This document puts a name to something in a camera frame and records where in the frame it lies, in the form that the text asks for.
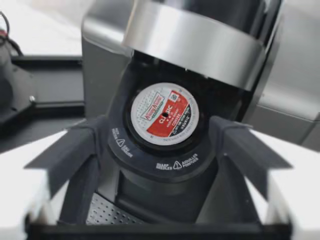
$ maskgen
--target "krispy kreme logo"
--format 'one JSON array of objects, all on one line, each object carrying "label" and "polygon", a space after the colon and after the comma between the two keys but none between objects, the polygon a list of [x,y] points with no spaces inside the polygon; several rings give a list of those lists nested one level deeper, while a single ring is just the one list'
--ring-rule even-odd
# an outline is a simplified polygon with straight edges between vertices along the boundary
[{"label": "krispy kreme logo", "polygon": [[151,121],[159,112],[160,108],[164,104],[165,97],[160,95],[160,93],[156,93],[151,105],[148,109],[141,115],[141,118]]}]

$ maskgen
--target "silver lid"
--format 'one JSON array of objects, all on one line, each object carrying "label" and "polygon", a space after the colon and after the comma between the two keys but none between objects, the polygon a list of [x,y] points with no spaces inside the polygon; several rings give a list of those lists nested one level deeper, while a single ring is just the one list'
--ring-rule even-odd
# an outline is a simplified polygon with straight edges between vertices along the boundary
[{"label": "silver lid", "polygon": [[211,18],[149,0],[136,0],[125,46],[250,91],[265,59],[263,45]]}]

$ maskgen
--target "coffee maker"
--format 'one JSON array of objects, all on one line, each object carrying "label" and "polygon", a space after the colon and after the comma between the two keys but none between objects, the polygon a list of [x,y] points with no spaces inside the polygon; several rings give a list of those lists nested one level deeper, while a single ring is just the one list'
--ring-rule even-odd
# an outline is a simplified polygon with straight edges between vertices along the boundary
[{"label": "coffee maker", "polygon": [[281,8],[281,0],[96,1],[82,46],[86,116],[106,114],[109,124],[99,198],[147,223],[259,221],[243,177],[227,173],[241,200],[225,191],[209,118],[241,122],[248,113]]}]

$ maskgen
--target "white label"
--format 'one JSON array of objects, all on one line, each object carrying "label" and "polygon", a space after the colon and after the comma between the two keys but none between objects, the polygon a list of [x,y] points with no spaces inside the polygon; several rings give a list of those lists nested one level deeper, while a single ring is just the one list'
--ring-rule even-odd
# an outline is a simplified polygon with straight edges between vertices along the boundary
[{"label": "white label", "polygon": [[194,154],[192,157],[188,158],[187,160],[182,162],[182,166],[184,168],[187,168],[191,166],[192,164],[196,163],[199,160],[198,154]]},{"label": "white label", "polygon": [[194,154],[192,157],[188,158],[187,160],[184,160],[182,162],[175,161],[173,164],[173,167],[170,164],[166,163],[157,163],[155,168],[159,170],[180,170],[182,168],[190,167],[192,164],[196,163],[199,160],[198,154]]},{"label": "white label", "polygon": [[173,165],[173,169],[174,169],[174,170],[182,169],[182,166],[181,166],[180,162],[175,161],[175,163],[174,163],[174,165]]},{"label": "white label", "polygon": [[157,163],[155,168],[159,170],[172,170],[172,166],[165,163]]},{"label": "white label", "polygon": [[119,148],[121,148],[121,150],[129,157],[129,158],[132,158],[133,155],[132,153],[130,152],[130,148],[127,147],[127,145],[125,145],[125,142],[126,140],[124,139],[119,139],[119,129],[118,128],[113,128],[112,129],[112,135],[113,135],[113,138],[116,142],[116,144],[119,146]]},{"label": "white label", "polygon": [[124,144],[125,144],[125,140],[124,139],[117,139],[116,143],[118,144],[118,146],[121,148]]}]

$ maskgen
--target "gray machine body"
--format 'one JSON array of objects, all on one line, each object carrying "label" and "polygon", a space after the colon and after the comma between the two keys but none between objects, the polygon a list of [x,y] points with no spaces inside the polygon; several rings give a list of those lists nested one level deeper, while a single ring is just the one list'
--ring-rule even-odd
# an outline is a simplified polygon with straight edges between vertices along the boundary
[{"label": "gray machine body", "polygon": [[287,0],[245,121],[320,151],[320,2]]},{"label": "gray machine body", "polygon": [[[210,69],[207,63],[201,60],[201,55],[207,49],[204,59],[218,63],[214,56],[221,50],[204,45],[201,38],[198,39],[199,44],[194,45],[198,51],[191,50],[189,53],[193,53],[193,56],[183,55],[181,58],[189,61],[179,60],[181,55],[178,49],[181,48],[180,52],[183,53],[183,47],[189,47],[189,42],[174,46],[177,56],[171,55],[166,58],[167,56],[162,55],[164,51],[160,51],[157,47],[170,50],[170,47],[166,48],[166,46],[173,46],[171,44],[174,44],[174,41],[155,46],[154,43],[159,41],[159,36],[152,32],[152,29],[157,27],[163,31],[164,35],[174,39],[173,35],[170,35],[172,34],[169,31],[170,26],[166,28],[163,24],[159,25],[160,21],[155,19],[148,19],[147,24],[143,24],[146,23],[143,14],[132,14],[142,9],[141,7],[137,10],[134,7],[135,2],[137,4],[141,1],[97,0],[83,20],[82,51],[87,117],[94,117],[108,111],[122,72],[130,62],[134,51],[138,50],[240,89],[254,91],[254,97],[244,116],[245,123],[253,125],[257,131],[320,150],[320,72],[318,70],[320,47],[317,42],[320,38],[318,16],[320,4],[317,0],[285,1],[274,27],[274,42],[272,45],[270,42],[266,49],[260,48],[257,42],[246,37],[245,34],[225,26],[224,33],[237,36],[238,40],[241,39],[239,44],[242,48],[245,46],[247,50],[243,61],[239,61],[235,51],[229,51],[234,55],[232,59],[228,58],[226,51],[221,52],[221,56],[225,57],[221,61],[230,62],[229,66],[232,70],[228,70],[228,75],[219,71],[221,67]],[[152,7],[143,6],[146,11],[153,11],[153,16],[156,15],[161,19],[161,15],[157,15],[157,9],[154,10]],[[168,13],[171,11],[169,17],[174,18],[177,14],[181,14],[179,10],[168,8],[166,7],[163,11]],[[201,26],[207,24],[205,18],[202,19],[196,14],[182,15],[183,21],[189,22],[190,28],[194,27],[190,23],[195,21],[203,23]],[[220,25],[213,24],[208,27],[214,29],[219,28]],[[147,34],[147,37],[141,39],[142,35],[134,32],[134,29],[138,28],[139,31],[145,31],[144,34]],[[209,37],[219,40],[214,34]],[[190,59],[197,53],[199,57],[191,62]],[[266,64],[261,77],[256,78],[259,68],[262,67],[264,56],[268,56]],[[249,71],[248,65],[252,63],[255,65]],[[254,87],[253,78],[256,78],[257,87]]]}]

